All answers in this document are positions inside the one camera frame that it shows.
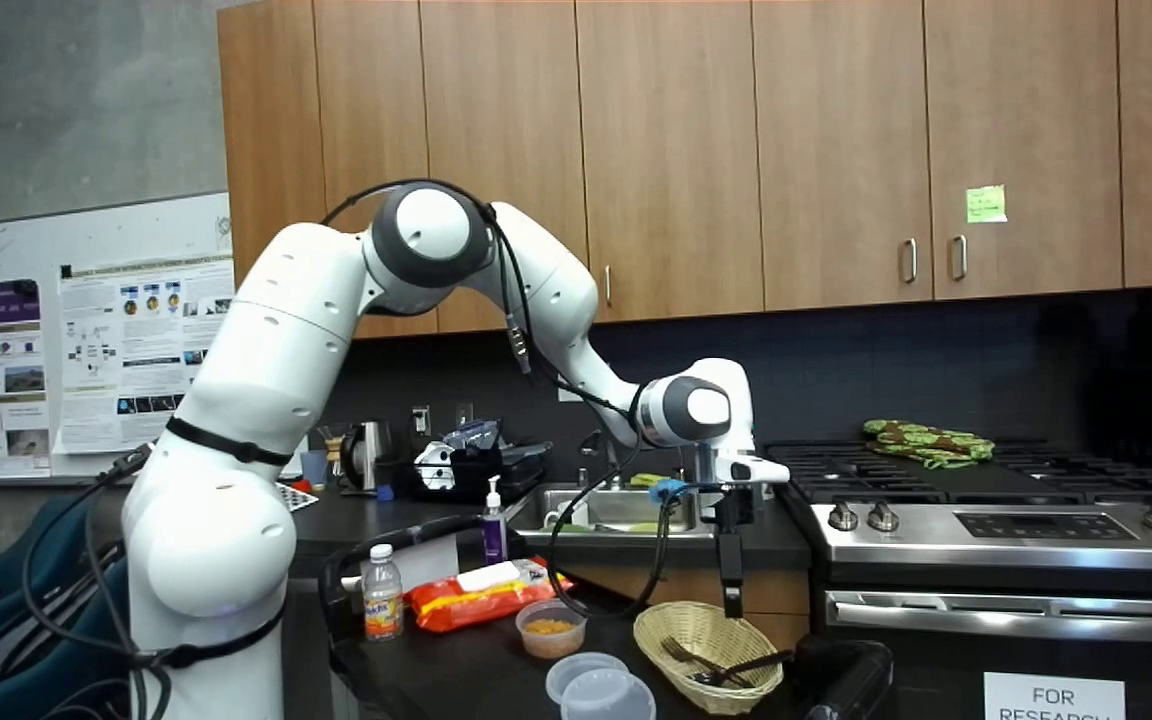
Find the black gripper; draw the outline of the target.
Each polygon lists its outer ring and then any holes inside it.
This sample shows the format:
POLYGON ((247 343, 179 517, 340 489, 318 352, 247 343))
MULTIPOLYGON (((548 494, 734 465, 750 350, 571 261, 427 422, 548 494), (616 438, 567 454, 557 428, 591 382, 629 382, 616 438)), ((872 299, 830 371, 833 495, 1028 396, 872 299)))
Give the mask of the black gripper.
POLYGON ((754 494, 730 489, 716 505, 721 604, 730 622, 745 617, 745 530, 754 523, 754 494))

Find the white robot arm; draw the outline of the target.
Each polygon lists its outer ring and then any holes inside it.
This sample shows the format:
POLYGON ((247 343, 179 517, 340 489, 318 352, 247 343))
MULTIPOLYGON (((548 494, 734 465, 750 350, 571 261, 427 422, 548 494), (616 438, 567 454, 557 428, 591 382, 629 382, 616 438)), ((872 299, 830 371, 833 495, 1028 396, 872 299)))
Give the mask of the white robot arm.
POLYGON ((526 210, 448 180, 383 180, 370 195, 377 214, 356 233, 292 220, 266 246, 123 495, 130 627, 159 720, 286 720, 296 521, 276 477, 340 402, 374 317, 424 317, 478 292, 611 439, 687 449, 726 494, 788 477, 758 449, 736 360, 629 382, 596 352, 601 288, 526 210))

